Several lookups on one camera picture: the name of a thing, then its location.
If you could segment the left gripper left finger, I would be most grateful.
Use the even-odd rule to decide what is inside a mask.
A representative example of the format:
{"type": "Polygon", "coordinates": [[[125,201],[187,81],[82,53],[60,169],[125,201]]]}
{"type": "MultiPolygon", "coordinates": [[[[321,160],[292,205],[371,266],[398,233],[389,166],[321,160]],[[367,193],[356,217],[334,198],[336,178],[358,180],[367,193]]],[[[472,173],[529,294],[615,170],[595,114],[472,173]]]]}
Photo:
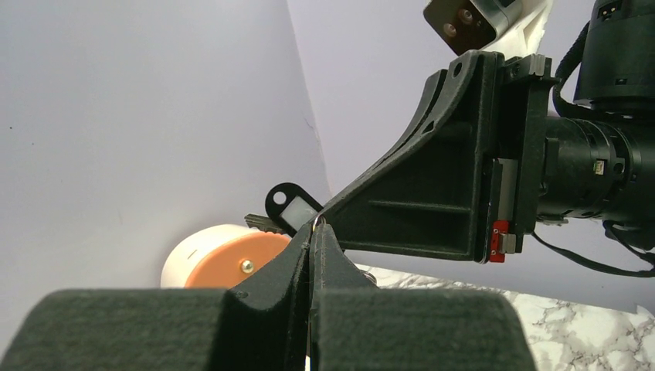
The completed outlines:
{"type": "Polygon", "coordinates": [[[235,288],[62,290],[28,313],[3,370],[302,370],[312,236],[235,288]]]}

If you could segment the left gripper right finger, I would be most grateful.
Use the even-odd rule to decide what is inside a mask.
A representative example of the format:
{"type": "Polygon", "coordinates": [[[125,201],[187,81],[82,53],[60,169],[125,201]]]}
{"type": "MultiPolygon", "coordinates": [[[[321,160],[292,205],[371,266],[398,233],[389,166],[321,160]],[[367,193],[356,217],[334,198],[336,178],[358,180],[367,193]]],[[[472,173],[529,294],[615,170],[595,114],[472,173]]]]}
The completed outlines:
{"type": "Polygon", "coordinates": [[[502,295],[373,284],[332,227],[311,233],[313,370],[533,370],[517,312],[502,295]]]}

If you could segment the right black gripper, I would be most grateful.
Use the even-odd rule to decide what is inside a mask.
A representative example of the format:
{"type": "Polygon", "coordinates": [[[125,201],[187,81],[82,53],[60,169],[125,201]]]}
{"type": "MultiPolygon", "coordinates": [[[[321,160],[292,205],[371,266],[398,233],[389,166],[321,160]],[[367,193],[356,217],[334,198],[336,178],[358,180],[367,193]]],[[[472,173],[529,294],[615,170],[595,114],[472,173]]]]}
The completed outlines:
{"type": "Polygon", "coordinates": [[[429,76],[401,137],[322,210],[340,246],[477,263],[519,254],[537,221],[545,118],[556,81],[544,55],[504,64],[500,53],[481,51],[429,76]],[[500,189],[490,203],[497,211],[486,256],[483,169],[496,116],[492,164],[500,189]]]}

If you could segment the silver metal key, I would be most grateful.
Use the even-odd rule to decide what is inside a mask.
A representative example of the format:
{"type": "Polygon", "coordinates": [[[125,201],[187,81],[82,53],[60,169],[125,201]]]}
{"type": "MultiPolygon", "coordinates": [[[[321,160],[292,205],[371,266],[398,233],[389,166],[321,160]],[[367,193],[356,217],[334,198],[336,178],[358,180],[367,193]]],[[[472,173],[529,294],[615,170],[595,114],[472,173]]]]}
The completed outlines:
{"type": "Polygon", "coordinates": [[[277,225],[271,218],[254,213],[248,213],[244,216],[245,224],[249,228],[254,228],[266,233],[286,234],[286,230],[277,225]]]}

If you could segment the red keychain with metal chain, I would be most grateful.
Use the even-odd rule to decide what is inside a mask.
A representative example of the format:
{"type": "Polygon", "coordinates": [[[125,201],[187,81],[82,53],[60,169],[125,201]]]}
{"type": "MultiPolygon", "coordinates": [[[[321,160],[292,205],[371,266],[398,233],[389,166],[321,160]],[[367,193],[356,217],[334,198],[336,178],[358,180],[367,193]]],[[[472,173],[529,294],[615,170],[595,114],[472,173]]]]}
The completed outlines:
{"type": "Polygon", "coordinates": [[[314,231],[316,230],[321,224],[326,223],[326,219],[323,215],[319,214],[316,215],[316,217],[313,219],[311,222],[311,230],[314,231]]]}

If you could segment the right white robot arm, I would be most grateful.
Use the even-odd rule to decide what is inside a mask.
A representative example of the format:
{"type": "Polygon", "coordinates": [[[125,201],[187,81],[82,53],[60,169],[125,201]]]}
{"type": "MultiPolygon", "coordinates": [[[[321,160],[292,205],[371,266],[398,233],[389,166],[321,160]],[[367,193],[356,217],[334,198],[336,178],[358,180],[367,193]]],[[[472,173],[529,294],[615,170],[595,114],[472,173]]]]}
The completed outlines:
{"type": "Polygon", "coordinates": [[[548,1],[430,1],[456,54],[399,140],[322,210],[338,243],[502,263],[537,223],[600,220],[654,261],[654,3],[596,1],[557,67],[548,1]]]}

